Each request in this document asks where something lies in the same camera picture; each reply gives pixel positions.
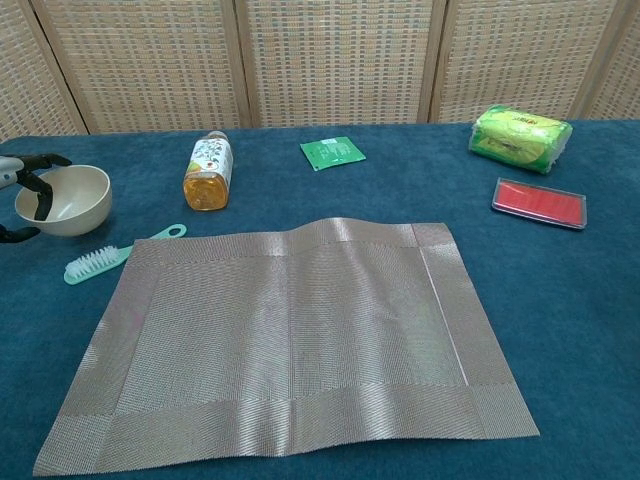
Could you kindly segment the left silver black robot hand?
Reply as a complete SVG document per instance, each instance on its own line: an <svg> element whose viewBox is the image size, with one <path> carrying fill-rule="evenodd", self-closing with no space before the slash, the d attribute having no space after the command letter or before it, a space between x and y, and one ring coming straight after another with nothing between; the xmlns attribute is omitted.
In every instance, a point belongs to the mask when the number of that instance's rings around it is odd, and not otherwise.
<svg viewBox="0 0 640 480"><path fill-rule="evenodd" d="M49 183L40 179L36 170L49 169L52 166L68 167L72 162L55 153L35 155L2 155L1 156L1 188L19 184L35 192L38 200L34 218L45 220L53 203L53 189Z"/></svg>

